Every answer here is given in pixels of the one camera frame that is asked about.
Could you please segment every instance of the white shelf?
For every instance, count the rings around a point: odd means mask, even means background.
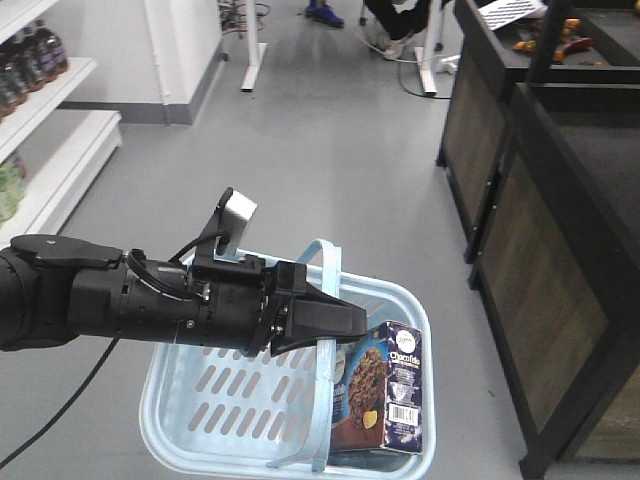
[[[113,150],[122,144],[120,113],[56,110],[19,149],[26,194],[0,224],[0,248],[25,233],[57,233]]]
[[[0,163],[96,68],[92,58],[72,57],[69,70],[38,91],[0,124]]]
[[[16,33],[58,0],[0,1],[0,43]]]

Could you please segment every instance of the wooden panel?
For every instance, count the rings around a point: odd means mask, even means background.
[[[640,459],[640,367],[578,450],[579,459]]]
[[[482,198],[505,125],[504,115],[484,84],[473,58],[463,50],[455,95],[444,132],[447,164],[453,172],[466,218],[476,225]]]
[[[519,154],[479,262],[541,430],[607,320]]]

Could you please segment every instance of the grey floor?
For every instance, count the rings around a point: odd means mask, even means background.
[[[448,102],[405,93],[396,64],[355,38],[357,2],[333,30],[274,2],[253,93],[239,91],[242,41],[193,126],[123,126],[124,145],[64,229],[70,236],[164,259],[199,233],[227,186],[259,204],[243,247],[295,257],[327,238],[345,271],[405,286],[432,328],[437,447],[426,478],[515,480],[525,447],[477,292],[467,288],[465,240],[445,173],[435,167]],[[445,53],[460,44],[449,13]],[[371,24],[367,32],[372,34]],[[418,90],[415,67],[404,65]],[[438,76],[439,95],[452,78]],[[2,354],[0,453],[66,400],[106,341]],[[138,404],[153,345],[123,341],[94,383],[40,442],[2,472],[11,479],[182,479],[147,451]],[[554,467],[550,479],[637,478],[632,468]]]

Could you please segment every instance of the power cord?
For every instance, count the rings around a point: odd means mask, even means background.
[[[58,420],[60,420],[60,417],[62,417],[67,412],[67,410],[69,410],[69,408],[71,408],[71,406],[80,397],[80,395],[82,395],[82,393],[89,386],[89,384],[91,383],[93,378],[100,371],[100,369],[102,368],[104,363],[107,361],[107,358],[109,358],[109,355],[111,355],[111,352],[113,352],[113,349],[118,344],[118,340],[119,340],[118,338],[114,338],[113,340],[111,340],[111,342],[109,343],[109,346],[107,347],[107,349],[104,351],[104,353],[102,354],[102,356],[100,357],[98,362],[95,364],[95,366],[93,367],[91,372],[89,372],[89,375],[87,375],[87,378],[84,379],[82,384],[73,393],[73,395],[71,395],[69,400],[66,401],[66,403],[60,408],[60,410],[58,410],[56,412],[56,414],[53,417],[51,417],[51,420],[49,420],[44,425],[44,427],[42,427],[40,430],[38,430],[34,435],[31,436],[31,438],[29,438],[26,442],[24,442],[22,445],[20,445],[18,448],[16,448],[11,454],[9,454],[4,460],[2,460],[2,462],[0,462],[0,472],[10,462],[15,460],[22,452],[24,452],[27,448],[29,448],[35,442],[40,440],[40,438],[45,433],[47,433],[51,429],[51,427],[53,427],[56,424],[56,422]]]
[[[366,45],[369,49],[373,50],[376,53],[379,53],[380,55],[384,55],[384,51],[383,50],[381,50],[377,46],[373,45],[368,39],[362,38],[360,35],[358,35],[358,33],[356,33],[356,31],[355,31],[355,27],[349,28],[348,31],[357,40],[359,40],[364,45]],[[402,89],[406,93],[408,93],[410,95],[413,95],[415,97],[429,98],[429,99],[433,99],[433,100],[451,100],[451,97],[435,97],[435,96],[426,95],[424,93],[413,92],[409,88],[407,88],[407,86],[404,84],[404,81],[402,80],[402,71],[401,70],[402,70],[402,64],[403,63],[410,63],[410,64],[418,65],[420,67],[425,62],[434,60],[436,58],[445,58],[445,55],[444,54],[437,54],[437,55],[433,55],[433,56],[431,56],[429,58],[425,58],[425,59],[422,59],[422,60],[405,60],[403,58],[393,58],[393,59],[389,59],[389,60],[394,61],[394,62],[397,63],[398,69],[396,70],[396,77],[398,79],[398,84],[400,85],[400,87],[402,87]]]

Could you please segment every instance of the green product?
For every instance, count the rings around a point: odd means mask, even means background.
[[[20,167],[12,158],[0,165],[0,222],[13,217],[24,197]]]

